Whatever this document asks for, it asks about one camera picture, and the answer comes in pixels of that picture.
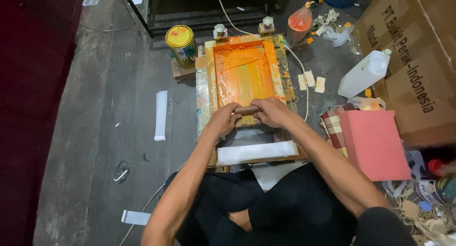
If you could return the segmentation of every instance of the forearm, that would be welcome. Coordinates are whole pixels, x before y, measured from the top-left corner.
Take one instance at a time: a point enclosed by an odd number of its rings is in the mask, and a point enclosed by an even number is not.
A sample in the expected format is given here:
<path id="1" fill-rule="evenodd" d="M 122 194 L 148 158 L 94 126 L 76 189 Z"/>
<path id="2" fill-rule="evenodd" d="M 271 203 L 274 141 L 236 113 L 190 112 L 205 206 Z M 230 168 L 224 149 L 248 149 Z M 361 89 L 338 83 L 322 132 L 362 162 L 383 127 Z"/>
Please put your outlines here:
<path id="1" fill-rule="evenodd" d="M 195 199 L 208 167 L 217 136 L 203 130 L 187 162 L 176 174 L 152 213 L 142 245 L 172 245 L 177 230 Z"/>
<path id="2" fill-rule="evenodd" d="M 312 162 L 325 179 L 334 195 L 355 216 L 376 206 L 390 208 L 385 197 L 372 181 L 324 141 L 302 118 L 293 117 L 285 128 L 296 138 L 298 144 L 312 158 Z"/>

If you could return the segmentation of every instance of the pink foam block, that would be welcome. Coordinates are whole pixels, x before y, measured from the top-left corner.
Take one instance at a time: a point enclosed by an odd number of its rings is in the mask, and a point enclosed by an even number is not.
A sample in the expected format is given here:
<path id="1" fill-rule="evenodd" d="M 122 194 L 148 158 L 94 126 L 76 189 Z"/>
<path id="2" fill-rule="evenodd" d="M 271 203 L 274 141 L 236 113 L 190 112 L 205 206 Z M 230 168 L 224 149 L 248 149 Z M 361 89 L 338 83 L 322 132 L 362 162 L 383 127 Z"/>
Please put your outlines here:
<path id="1" fill-rule="evenodd" d="M 348 159 L 372 181 L 411 179 L 393 110 L 339 113 Z"/>

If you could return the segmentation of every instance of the plastic bag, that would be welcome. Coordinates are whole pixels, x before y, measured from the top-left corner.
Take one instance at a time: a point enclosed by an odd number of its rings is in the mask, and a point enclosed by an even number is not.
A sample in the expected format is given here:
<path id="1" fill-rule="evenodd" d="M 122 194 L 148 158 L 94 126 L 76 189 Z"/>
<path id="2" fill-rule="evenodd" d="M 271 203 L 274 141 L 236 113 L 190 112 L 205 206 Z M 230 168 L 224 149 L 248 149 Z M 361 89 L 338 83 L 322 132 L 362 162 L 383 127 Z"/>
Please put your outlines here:
<path id="1" fill-rule="evenodd" d="M 312 12 L 309 9 L 312 2 L 307 2 L 288 18 L 286 42 L 290 47 L 299 44 L 312 26 Z"/>
<path id="2" fill-rule="evenodd" d="M 352 97 L 349 98 L 347 104 L 353 104 L 355 108 L 361 110 L 380 110 L 386 109 L 386 103 L 380 97 L 366 98 L 366 97 Z"/>
<path id="3" fill-rule="evenodd" d="M 333 28 L 326 26 L 325 32 L 323 33 L 323 38 L 334 41 L 332 47 L 338 47 L 338 46 L 344 45 L 345 42 L 347 42 L 352 31 L 353 31 L 353 25 L 350 25 L 348 28 L 345 28 L 345 30 L 341 33 L 336 33 L 333 30 Z"/>

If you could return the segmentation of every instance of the orange plastic bag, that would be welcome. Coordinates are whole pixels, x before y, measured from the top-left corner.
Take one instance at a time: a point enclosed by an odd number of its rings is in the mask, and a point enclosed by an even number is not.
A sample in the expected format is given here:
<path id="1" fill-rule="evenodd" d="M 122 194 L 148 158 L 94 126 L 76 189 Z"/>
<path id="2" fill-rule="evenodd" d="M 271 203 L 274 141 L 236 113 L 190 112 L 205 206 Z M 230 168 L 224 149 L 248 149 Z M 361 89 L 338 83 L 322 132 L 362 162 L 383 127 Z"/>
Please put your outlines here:
<path id="1" fill-rule="evenodd" d="M 312 26 L 312 12 L 309 9 L 312 2 L 307 2 L 304 7 L 294 12 L 288 18 L 286 42 L 289 47 L 298 45 L 310 31 Z"/>

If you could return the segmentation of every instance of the black pants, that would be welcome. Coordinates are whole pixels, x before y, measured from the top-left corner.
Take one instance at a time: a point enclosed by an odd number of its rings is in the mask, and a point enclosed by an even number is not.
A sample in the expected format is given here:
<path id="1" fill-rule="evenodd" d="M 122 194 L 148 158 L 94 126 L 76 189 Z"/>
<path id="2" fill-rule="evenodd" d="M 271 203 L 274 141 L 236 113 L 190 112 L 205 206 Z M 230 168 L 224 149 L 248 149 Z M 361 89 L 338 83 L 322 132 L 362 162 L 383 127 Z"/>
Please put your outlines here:
<path id="1" fill-rule="evenodd" d="M 175 175 L 168 178 L 165 190 Z M 228 218 L 228 212 L 246 208 L 253 227 L 249 233 Z M 182 246 L 347 246 L 356 222 L 310 163 L 285 175 L 266 193 L 251 170 L 206 174 L 176 239 Z"/>

